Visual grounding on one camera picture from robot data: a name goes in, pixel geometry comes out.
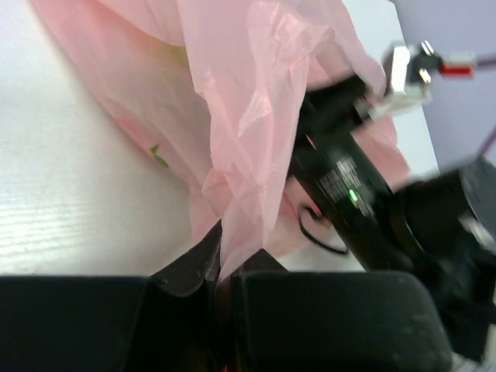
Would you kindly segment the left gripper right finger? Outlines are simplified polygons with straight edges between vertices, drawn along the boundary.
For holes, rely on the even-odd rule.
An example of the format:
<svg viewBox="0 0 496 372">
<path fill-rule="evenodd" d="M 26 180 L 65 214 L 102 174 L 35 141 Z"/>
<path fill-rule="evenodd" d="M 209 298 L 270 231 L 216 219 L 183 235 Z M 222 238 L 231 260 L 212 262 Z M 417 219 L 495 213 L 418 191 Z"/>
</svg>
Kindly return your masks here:
<svg viewBox="0 0 496 372">
<path fill-rule="evenodd" d="M 293 371 L 295 310 L 291 276 L 266 250 L 231 276 L 231 371 Z"/>
</svg>

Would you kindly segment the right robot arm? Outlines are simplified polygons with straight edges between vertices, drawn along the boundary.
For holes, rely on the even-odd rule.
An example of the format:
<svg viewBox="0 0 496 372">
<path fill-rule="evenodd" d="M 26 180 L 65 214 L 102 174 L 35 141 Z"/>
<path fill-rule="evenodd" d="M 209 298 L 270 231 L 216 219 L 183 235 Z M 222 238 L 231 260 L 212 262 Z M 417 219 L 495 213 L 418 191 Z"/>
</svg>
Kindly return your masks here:
<svg viewBox="0 0 496 372">
<path fill-rule="evenodd" d="M 495 323 L 495 168 L 466 160 L 392 190 L 353 138 L 370 118 L 356 75 L 307 91 L 289 167 L 366 270 L 415 275 L 430 292 L 455 353 L 480 363 Z"/>
</svg>

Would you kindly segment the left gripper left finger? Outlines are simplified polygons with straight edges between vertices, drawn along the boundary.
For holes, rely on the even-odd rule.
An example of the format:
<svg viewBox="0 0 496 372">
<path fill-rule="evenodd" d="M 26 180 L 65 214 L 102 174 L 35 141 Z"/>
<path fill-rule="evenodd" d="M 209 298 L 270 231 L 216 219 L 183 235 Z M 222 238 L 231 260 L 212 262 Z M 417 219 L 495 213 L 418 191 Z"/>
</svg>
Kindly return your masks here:
<svg viewBox="0 0 496 372">
<path fill-rule="evenodd" d="M 222 371 L 217 347 L 215 287 L 220 273 L 222 223 L 186 253 L 151 276 L 167 297 L 167 329 L 173 371 Z"/>
</svg>

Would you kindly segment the pink plastic bag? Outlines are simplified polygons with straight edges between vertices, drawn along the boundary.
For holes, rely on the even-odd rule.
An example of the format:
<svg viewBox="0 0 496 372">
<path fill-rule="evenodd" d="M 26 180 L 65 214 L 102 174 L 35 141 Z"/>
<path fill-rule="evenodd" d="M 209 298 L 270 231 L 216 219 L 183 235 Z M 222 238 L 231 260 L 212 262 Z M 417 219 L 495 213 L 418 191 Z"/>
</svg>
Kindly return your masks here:
<svg viewBox="0 0 496 372">
<path fill-rule="evenodd" d="M 221 278 L 270 243 L 308 87 L 382 66 L 341 1 L 36 1 L 90 92 L 189 188 L 195 240 L 222 223 Z"/>
</svg>

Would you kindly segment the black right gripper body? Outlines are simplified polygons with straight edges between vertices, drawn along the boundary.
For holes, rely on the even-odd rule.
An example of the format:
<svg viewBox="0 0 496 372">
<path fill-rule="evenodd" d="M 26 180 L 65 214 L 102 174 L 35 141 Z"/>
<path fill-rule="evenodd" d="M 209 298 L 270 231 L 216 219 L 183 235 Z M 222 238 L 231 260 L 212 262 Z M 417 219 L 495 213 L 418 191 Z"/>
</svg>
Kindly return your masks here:
<svg viewBox="0 0 496 372">
<path fill-rule="evenodd" d="M 305 92 L 288 174 L 366 270 L 410 271 L 388 218 L 393 193 L 352 134 L 370 118 L 366 93 L 355 74 Z"/>
</svg>

